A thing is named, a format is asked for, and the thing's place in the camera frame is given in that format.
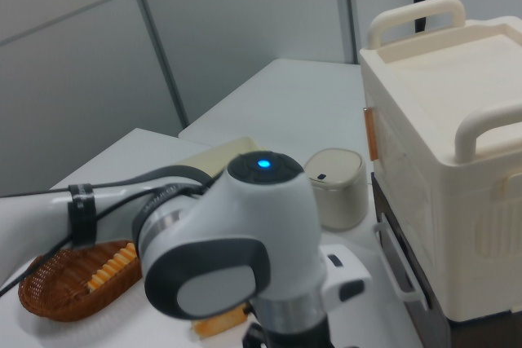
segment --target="blue led light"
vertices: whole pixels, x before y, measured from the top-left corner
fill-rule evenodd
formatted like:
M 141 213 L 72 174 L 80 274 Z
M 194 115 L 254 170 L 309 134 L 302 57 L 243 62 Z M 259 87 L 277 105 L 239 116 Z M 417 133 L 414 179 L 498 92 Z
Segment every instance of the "blue led light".
M 267 161 L 266 159 L 260 159 L 258 161 L 258 166 L 262 167 L 263 169 L 268 169 L 270 166 L 272 166 L 272 163 L 270 163 L 270 161 Z

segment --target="gray wall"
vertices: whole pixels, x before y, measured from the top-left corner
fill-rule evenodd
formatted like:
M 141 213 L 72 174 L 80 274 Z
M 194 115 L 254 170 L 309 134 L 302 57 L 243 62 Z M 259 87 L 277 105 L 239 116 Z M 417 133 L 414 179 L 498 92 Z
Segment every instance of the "gray wall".
M 0 10 L 0 194 L 49 188 L 135 127 L 181 131 L 136 0 Z
M 135 127 L 177 135 L 274 59 L 355 63 L 371 20 L 412 1 L 0 0 L 0 195 Z M 462 1 L 469 19 L 522 16 L 522 0 Z
M 147 0 L 189 121 L 274 59 L 351 63 L 338 0 Z

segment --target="cream colored box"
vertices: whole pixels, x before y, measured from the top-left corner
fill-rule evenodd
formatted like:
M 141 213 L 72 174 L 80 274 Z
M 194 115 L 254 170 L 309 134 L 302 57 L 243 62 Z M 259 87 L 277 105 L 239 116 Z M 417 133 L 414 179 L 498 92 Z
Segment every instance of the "cream colored box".
M 443 29 L 381 43 L 449 13 Z M 387 11 L 361 50 L 378 180 L 445 315 L 522 304 L 522 20 L 466 20 L 458 0 Z

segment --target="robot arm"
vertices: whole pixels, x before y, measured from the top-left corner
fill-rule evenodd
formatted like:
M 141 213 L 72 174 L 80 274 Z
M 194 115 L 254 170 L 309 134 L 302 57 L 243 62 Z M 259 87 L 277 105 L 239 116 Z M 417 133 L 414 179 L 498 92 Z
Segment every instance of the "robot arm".
M 126 198 L 167 183 L 193 186 L 211 182 L 212 178 L 198 169 L 170 166 L 127 181 L 95 185 L 95 210 L 103 213 Z M 98 221 L 96 241 L 131 238 L 135 211 L 149 197 L 133 200 L 111 213 L 110 218 Z M 69 189 L 0 197 L 0 287 L 16 269 L 47 252 L 70 233 L 69 204 L 72 201 Z
M 171 174 L 93 187 L 97 211 L 155 190 L 98 221 L 97 241 L 133 238 L 148 300 L 167 315 L 201 319 L 250 300 L 266 346 L 331 347 L 326 311 L 361 293 L 370 277 L 343 246 L 320 250 L 303 168 L 252 152 L 203 196 L 180 195 L 207 180 Z M 67 191 L 0 199 L 0 250 L 13 255 L 0 259 L 0 282 L 68 234 L 71 202 Z

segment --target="cable clip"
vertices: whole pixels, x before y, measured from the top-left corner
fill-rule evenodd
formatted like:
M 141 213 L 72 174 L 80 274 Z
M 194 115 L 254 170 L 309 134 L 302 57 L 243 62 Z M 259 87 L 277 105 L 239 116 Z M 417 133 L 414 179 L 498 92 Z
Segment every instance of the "cable clip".
M 96 203 L 92 185 L 70 185 L 73 201 L 67 205 L 73 249 L 87 248 L 96 243 Z

